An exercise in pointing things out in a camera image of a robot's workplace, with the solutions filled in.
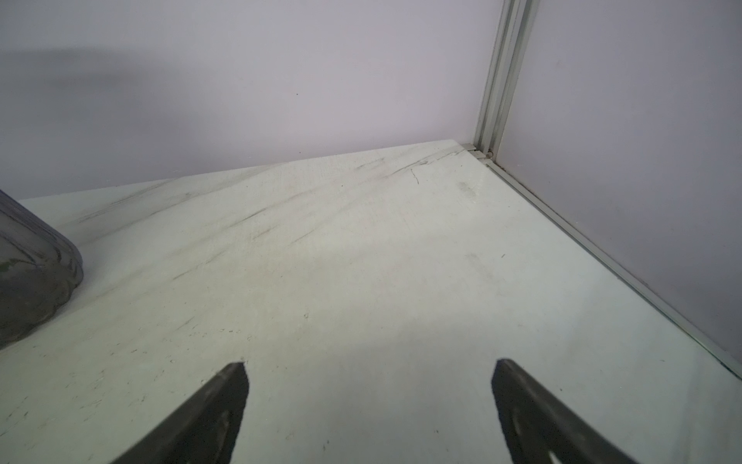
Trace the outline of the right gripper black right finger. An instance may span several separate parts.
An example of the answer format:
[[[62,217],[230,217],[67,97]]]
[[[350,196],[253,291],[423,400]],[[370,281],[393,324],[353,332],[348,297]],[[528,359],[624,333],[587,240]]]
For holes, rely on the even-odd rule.
[[[512,462],[634,461],[514,361],[497,361],[491,387]]]

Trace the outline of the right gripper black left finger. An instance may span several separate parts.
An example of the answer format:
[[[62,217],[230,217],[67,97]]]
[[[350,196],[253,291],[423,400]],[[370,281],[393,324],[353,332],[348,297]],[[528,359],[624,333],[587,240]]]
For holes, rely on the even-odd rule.
[[[245,365],[230,363],[115,461],[229,463],[248,395]]]

